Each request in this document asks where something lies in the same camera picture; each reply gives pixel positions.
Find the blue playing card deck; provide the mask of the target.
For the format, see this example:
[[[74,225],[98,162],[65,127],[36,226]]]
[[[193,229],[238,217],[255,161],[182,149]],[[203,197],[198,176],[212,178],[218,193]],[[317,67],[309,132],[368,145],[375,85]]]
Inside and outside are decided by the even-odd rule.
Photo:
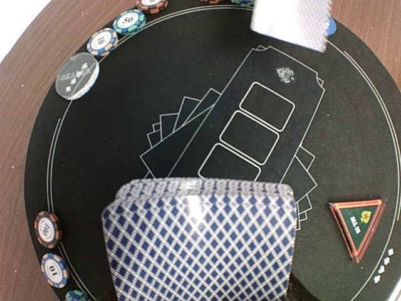
[[[136,179],[102,212],[119,300],[284,300],[296,237],[290,186]]]

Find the clear round dealer button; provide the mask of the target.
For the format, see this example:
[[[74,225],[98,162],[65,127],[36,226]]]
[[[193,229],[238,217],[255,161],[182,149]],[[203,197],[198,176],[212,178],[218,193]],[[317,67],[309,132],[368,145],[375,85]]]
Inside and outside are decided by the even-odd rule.
[[[77,53],[59,70],[55,80],[56,92],[67,100],[76,100],[95,84],[99,72],[99,63],[93,55]]]

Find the blue white chip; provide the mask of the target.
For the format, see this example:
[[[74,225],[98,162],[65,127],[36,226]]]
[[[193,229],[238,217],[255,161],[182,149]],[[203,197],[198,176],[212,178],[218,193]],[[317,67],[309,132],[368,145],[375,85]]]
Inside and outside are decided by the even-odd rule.
[[[65,261],[57,254],[46,253],[41,259],[41,271],[46,281],[55,288],[63,288],[69,280],[69,270]]]
[[[95,57],[104,57],[110,54],[117,44],[117,32],[112,28],[103,28],[91,36],[86,44],[86,49]]]

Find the red chip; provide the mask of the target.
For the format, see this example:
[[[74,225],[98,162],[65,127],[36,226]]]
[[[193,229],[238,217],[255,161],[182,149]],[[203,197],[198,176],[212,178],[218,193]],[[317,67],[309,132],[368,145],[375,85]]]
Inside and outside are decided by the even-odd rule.
[[[41,245],[53,249],[59,245],[63,230],[57,215],[48,211],[41,211],[34,220],[34,231]]]
[[[156,14],[164,10],[169,4],[168,0],[136,0],[136,7],[144,14]]]

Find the single blue playing card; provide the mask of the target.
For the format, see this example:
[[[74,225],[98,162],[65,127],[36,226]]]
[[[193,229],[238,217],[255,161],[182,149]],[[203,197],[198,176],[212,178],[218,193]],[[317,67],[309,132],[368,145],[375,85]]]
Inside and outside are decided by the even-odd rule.
[[[251,29],[310,50],[326,51],[330,0],[257,0]]]

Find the red black triangle marker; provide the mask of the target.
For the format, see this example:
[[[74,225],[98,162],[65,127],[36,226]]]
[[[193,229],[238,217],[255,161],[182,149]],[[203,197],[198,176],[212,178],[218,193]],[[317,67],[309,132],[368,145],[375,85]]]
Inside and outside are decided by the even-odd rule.
[[[355,263],[360,263],[378,228],[387,202],[383,199],[329,203]]]

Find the blue round blind button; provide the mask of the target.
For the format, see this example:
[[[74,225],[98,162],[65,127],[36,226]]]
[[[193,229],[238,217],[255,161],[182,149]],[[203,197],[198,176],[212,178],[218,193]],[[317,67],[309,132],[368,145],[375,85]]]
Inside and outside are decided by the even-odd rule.
[[[332,36],[336,33],[336,22],[332,17],[329,17],[328,22],[326,23],[326,34],[327,37]]]

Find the green poker chip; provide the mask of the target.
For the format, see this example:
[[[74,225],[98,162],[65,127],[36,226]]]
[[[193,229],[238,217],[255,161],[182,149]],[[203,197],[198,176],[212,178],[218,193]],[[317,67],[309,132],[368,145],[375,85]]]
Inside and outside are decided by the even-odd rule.
[[[65,295],[65,301],[90,301],[90,298],[81,290],[70,290]]]

